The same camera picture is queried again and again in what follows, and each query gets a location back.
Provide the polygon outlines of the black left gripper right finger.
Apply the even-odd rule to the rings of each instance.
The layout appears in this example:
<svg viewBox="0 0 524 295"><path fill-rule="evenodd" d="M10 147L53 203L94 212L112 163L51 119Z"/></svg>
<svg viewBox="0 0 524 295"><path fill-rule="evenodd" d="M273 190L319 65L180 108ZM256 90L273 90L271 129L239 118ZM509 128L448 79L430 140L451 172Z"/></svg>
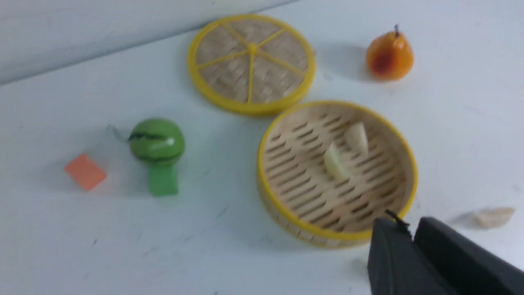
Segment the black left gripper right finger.
<svg viewBox="0 0 524 295"><path fill-rule="evenodd" d="M420 219L415 245L461 295L522 295L523 271L434 217Z"/></svg>

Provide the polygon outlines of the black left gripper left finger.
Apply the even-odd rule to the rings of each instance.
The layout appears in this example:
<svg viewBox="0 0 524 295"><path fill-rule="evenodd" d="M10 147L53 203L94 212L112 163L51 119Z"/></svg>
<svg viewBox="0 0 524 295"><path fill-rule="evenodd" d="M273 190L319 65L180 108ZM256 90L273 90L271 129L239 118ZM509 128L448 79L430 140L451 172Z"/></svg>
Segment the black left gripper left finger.
<svg viewBox="0 0 524 295"><path fill-rule="evenodd" d="M367 262L373 295L458 295L414 245L409 224L393 211L375 219Z"/></svg>

